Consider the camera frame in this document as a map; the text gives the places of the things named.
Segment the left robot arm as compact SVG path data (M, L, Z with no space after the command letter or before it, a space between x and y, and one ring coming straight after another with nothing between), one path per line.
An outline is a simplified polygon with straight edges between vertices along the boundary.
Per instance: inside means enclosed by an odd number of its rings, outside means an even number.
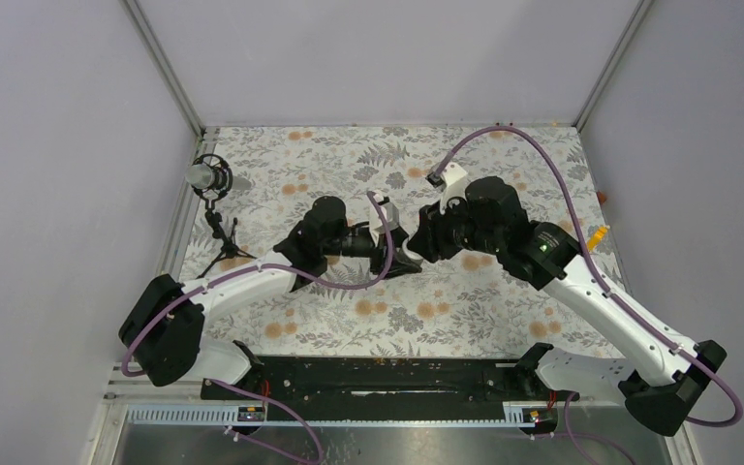
M240 398L261 388L262 373L239 342L208 335L217 321L253 303L290 294L311 283L337 288L323 275L330 257L365 258L374 277L360 289L420 271L420 258L406 250L407 233L387 197L370 192L369 222L350 226L346 205L326 196L314 201L289 235L264 256L228 272L184 283L154 278L119 330L127 351L121 372L145 376L155 387L177 381L224 382Z

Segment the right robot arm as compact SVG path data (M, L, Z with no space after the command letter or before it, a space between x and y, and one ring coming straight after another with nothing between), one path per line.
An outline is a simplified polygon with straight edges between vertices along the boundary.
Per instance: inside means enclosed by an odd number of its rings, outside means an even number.
M621 354L580 356L537 343L517 364L520 392L532 399L551 390L575 392L623 406L654 433L676 434L725 361L725 349L662 323L609 282L568 232L530 220L502 178L470 181L449 164L427 180L440 198L420 209L408 254L430 263L463 250L490 255L512 278L569 307Z

